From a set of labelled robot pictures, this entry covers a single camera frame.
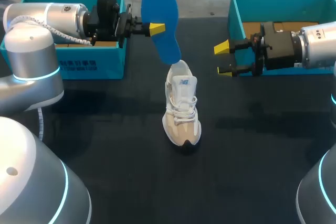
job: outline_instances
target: teal box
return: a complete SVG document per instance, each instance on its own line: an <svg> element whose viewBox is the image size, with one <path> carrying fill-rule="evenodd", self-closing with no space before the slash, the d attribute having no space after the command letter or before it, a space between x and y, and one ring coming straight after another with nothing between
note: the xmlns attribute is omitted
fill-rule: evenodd
<svg viewBox="0 0 336 224"><path fill-rule="evenodd" d="M117 0L120 12L125 11L124 0ZM92 10L97 0L22 0L23 3L81 3ZM57 47L56 53L63 79L122 79L126 54L123 48L115 47ZM7 51L2 41L0 52L8 62Z"/></svg>
<svg viewBox="0 0 336 224"><path fill-rule="evenodd" d="M336 0L231 0L228 29L231 39L246 38L243 22L318 22L336 21ZM235 53L238 65L254 62L252 49ZM263 74L323 74L332 73L332 68L303 69L287 68L264 70Z"/></svg>

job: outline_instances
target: new balance logo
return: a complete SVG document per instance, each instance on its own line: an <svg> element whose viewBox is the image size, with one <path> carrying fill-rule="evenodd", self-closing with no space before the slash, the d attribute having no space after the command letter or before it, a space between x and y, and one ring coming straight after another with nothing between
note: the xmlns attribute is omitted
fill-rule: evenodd
<svg viewBox="0 0 336 224"><path fill-rule="evenodd" d="M189 80L181 80L180 85L188 85Z"/></svg>

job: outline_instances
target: shoe insole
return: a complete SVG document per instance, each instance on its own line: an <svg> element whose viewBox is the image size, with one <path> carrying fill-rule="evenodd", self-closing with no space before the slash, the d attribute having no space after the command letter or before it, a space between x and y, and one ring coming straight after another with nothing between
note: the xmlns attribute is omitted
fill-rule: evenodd
<svg viewBox="0 0 336 224"><path fill-rule="evenodd" d="M178 11L176 0L142 0L141 2L143 23L165 23L165 32L151 38L161 60L170 65L181 59L181 51L175 38Z"/></svg>

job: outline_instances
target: black table surface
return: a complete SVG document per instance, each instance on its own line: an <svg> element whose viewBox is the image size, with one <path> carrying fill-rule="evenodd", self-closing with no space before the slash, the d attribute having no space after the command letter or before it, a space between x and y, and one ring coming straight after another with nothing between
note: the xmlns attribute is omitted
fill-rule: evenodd
<svg viewBox="0 0 336 224"><path fill-rule="evenodd" d="M91 223L299 223L297 187L335 139L331 75L219 76L233 57L213 55L226 18L181 19L176 36L198 79L193 155L165 136L170 66L145 37L128 42L123 80L64 81L43 109L44 141L88 187ZM13 118L38 133L36 111Z"/></svg>

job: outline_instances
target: white sneaker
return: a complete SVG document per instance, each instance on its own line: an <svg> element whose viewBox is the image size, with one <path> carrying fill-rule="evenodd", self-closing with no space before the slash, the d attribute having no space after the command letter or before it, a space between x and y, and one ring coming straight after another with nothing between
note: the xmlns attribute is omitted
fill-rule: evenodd
<svg viewBox="0 0 336 224"><path fill-rule="evenodd" d="M183 60L172 64L165 84L167 109L162 123L170 141L183 148L195 146L201 137L196 84L197 78Z"/></svg>

